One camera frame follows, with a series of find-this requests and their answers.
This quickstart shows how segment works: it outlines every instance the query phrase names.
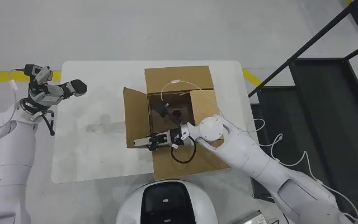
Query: wire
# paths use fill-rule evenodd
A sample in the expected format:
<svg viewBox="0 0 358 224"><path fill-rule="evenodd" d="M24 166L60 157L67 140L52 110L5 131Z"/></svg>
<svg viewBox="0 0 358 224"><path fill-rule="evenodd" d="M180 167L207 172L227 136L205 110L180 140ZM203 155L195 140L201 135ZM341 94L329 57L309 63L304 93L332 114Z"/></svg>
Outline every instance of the wire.
<svg viewBox="0 0 358 224"><path fill-rule="evenodd" d="M255 130L248 130L248 123L249 123L249 122L254 122L255 120L260 120L260 121L262 121L262 126L259 127L258 129L255 129ZM261 118L255 118L255 119L249 120L249 121L246 123L246 130L241 130L241 131L248 133L248 135L250 136L250 133L252 133L252 132L258 132L259 130L261 130L262 128L264 128L265 125L266 125L265 120L263 120L263 119L261 119ZM260 143L258 143L258 142L256 142L256 143L257 143L259 146L263 146L263 147L268 147L268 146L273 147L277 142L280 142L280 141L283 139L283 136L284 136L284 135L283 135L282 133L278 134L278 135L276 136L274 142L272 142L271 144L260 144Z"/></svg>
<svg viewBox="0 0 358 224"><path fill-rule="evenodd" d="M344 199L346 199L350 204L351 204L351 206L353 207L353 209L354 209L354 211L356 212L356 214L357 214L357 217L358 217L358 211L357 211L357 208L354 206L354 204L346 197L346 196L344 196L343 194L341 194L340 192L338 192L338 191L336 191L336 190L333 190L332 188L330 188L330 187L328 187L328 186L326 186L326 185L324 185L324 184L322 184L322 186L324 186L325 188L327 188L328 190L330 190L330 191L332 191L332 192L335 192L336 194L339 194L340 196L342 196ZM350 214L348 214L348 213L343 213L343 214L345 214L346 216L349 216L350 218L353 218L353 220L357 220L357 218L354 218L353 216L351 216Z"/></svg>
<svg viewBox="0 0 358 224"><path fill-rule="evenodd" d="M15 87L12 86L11 83L11 72L13 71L18 71L19 69L13 69L11 71L9 71L8 76L9 76L9 84L11 86L12 92L13 92L13 98L15 100L14 104L13 104L13 110L12 110L12 114L11 117L7 120L7 122L5 122L3 125L0 126L0 128L3 128L5 125L7 125L9 122L11 122L13 115L15 114L16 111L16 103L17 103L17 99L16 99L16 91L15 91Z"/></svg>
<svg viewBox="0 0 358 224"><path fill-rule="evenodd" d="M310 165L310 162L309 162L309 157L308 157L307 151L304 151L304 152L303 152L302 157L301 157L301 159L300 159L298 162L296 162L296 163L294 163L294 164L284 164L284 163L282 163L280 160L278 160L277 158L275 158L275 157L273 156L273 154L272 154L272 150L273 150L273 149L274 149L274 146L271 146L271 157L272 157L274 160L278 161L280 164L282 164L282 165L284 165L284 166L288 166L288 167L290 167L290 166L295 166L295 165L299 164L300 162L302 162L304 156L306 155L307 164L308 164L308 170L309 170L309 174L311 175L311 177L312 177L315 181L319 181L319 182L322 184L322 186L324 186L326 189L328 189L328 190L330 190L330 191L332 191L332 192L335 192L336 194L338 194L338 195L340 195L341 197L343 197L344 199L346 199L346 200L351 204L351 206L353 207L353 209L354 209L354 211L355 211L355 213L357 214L357 217L358 217L358 210L357 210L357 208L354 206L354 204L353 204L346 196L344 196L342 193L340 193L340 192L338 192L338 191L336 191L336 190L334 190L334 189L332 189L332 188L326 186L325 184L323 184L320 180L318 180L318 179L313 175L312 170L311 170L311 165ZM349 216L350 218L352 218L352 219L354 219L354 220L357 220L357 218L354 218L353 216L351 216L351 215L348 214L348 213L343 213L343 214L345 214L346 216Z"/></svg>
<svg viewBox="0 0 358 224"><path fill-rule="evenodd" d="M219 110L219 112L221 113L221 115L223 114L222 111L220 110L220 108L218 107L218 105L204 92L204 90L202 90L199 86L197 86L197 85L195 85L195 84L193 84L193 83L191 83L191 82L187 82L187 81L178 80L178 81L173 81L173 82L170 82L170 83L166 84L166 85L162 88L162 92L161 92L161 99L162 99L162 101L164 101L164 100L163 100L163 91L164 91L164 89L165 89L167 86L169 86L170 84L175 84L175 83L188 83L188 84L191 84L191 85L195 86L198 90L200 90L201 92L203 92L203 94L210 100L210 102L211 102L212 104L214 104L214 106L215 106L216 108L218 108L218 110Z"/></svg>
<svg viewBox="0 0 358 224"><path fill-rule="evenodd" d="M284 217L285 217L285 219L286 219L286 222L287 222L288 224L290 224L289 219L286 217L286 215L285 215L284 213L282 213L282 214L284 215Z"/></svg>
<svg viewBox="0 0 358 224"><path fill-rule="evenodd" d="M280 224L280 220L276 220L275 222L273 222L271 224L275 224L275 223Z"/></svg>
<svg viewBox="0 0 358 224"><path fill-rule="evenodd" d="M348 216L348 217L350 217L352 220L354 220L354 221L356 221L357 219L355 218L355 217L353 217L351 214L348 214L348 213L346 213L346 212L343 212L343 214L345 215L345 216Z"/></svg>
<svg viewBox="0 0 358 224"><path fill-rule="evenodd" d="M190 159L188 159L188 160L186 160L186 161L180 161L180 160L178 160L175 156L174 156L174 153L173 153L173 147L171 147L171 150L170 150L170 154L172 155L172 158L175 160L175 161L177 161L178 163L180 163L180 164L188 164L189 162L191 162L192 161L192 159L195 157L195 154L196 154L196 142L195 142L195 140L191 137L191 136L188 136L188 138L190 138L190 140L193 142L193 144L194 144L194 152L192 153L192 155L191 155L191 157L190 157Z"/></svg>
<svg viewBox="0 0 358 224"><path fill-rule="evenodd" d="M41 114L41 117L44 119L44 121L45 121L47 127L49 128L50 135L51 135L51 136L54 136L54 135L55 135L55 132L54 132L54 130L53 130L53 126L54 126L53 120L51 121L51 124L50 124L44 114Z"/></svg>

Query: white tabletop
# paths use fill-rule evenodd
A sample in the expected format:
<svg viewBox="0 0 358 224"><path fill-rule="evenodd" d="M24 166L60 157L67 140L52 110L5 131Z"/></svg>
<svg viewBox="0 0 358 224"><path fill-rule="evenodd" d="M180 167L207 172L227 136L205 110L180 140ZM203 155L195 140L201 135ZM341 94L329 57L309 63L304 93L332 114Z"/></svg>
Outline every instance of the white tabletop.
<svg viewBox="0 0 358 224"><path fill-rule="evenodd" d="M226 119L246 129L252 119L242 68L236 61L72 61L62 66L61 82L80 79L81 97L58 106L51 179L54 183L153 172L152 153L126 147L123 87L147 92L144 69L209 66L218 105ZM88 130L116 123L114 133Z"/></svg>

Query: robotic arm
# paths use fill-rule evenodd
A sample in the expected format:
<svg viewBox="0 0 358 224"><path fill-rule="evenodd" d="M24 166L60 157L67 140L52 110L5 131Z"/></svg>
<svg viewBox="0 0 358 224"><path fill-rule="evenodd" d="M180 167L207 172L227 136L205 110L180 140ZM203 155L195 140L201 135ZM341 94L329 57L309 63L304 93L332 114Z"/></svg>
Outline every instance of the robotic arm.
<svg viewBox="0 0 358 224"><path fill-rule="evenodd" d="M24 74L30 76L28 97L0 114L0 223L31 223L25 209L26 182L35 156L37 124L46 121L53 136L53 111L49 108L70 96L81 96L87 86L80 80L50 85L50 67L27 64Z"/></svg>
<svg viewBox="0 0 358 224"><path fill-rule="evenodd" d="M208 144L219 139L224 129L228 135L221 146L215 148ZM173 143L190 145L191 141L186 138L188 135L232 168L255 178L271 193L277 206L293 222L352 224L338 209L335 196L322 186L322 182L281 165L265 154L247 133L220 116L205 118L197 127L190 123L182 124L178 129L137 139L134 144L147 145L149 149Z"/></svg>

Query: white table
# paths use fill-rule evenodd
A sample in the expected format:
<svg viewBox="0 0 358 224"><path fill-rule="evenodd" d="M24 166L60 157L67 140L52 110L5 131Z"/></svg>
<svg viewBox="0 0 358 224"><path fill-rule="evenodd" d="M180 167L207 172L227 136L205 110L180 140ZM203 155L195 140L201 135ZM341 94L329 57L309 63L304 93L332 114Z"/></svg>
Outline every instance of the white table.
<svg viewBox="0 0 358 224"><path fill-rule="evenodd" d="M88 125L124 122L123 87L147 92L144 69L209 66L218 105L238 127L252 119L242 68L235 61L72 61L62 67L61 82L80 79L87 93L58 106L51 179L54 183L147 174L152 153L126 147L117 133L89 132ZM249 129L254 129L250 122Z"/></svg>

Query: stair step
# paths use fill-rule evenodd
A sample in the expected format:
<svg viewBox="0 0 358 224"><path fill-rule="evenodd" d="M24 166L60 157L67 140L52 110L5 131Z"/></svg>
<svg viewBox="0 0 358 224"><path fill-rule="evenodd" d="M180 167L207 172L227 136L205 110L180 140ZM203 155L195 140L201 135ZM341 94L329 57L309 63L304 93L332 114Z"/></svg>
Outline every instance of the stair step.
<svg viewBox="0 0 358 224"><path fill-rule="evenodd" d="M358 81L348 61L300 58L289 65L317 151L336 190L358 205ZM352 211L344 202L344 211Z"/></svg>
<svg viewBox="0 0 358 224"><path fill-rule="evenodd" d="M329 185L324 165L319 158L307 121L294 86L264 87L258 92L262 114L266 122L269 143L279 133L283 140L274 146L274 156L285 164L294 164L307 151L316 178ZM291 167L309 175L306 159Z"/></svg>

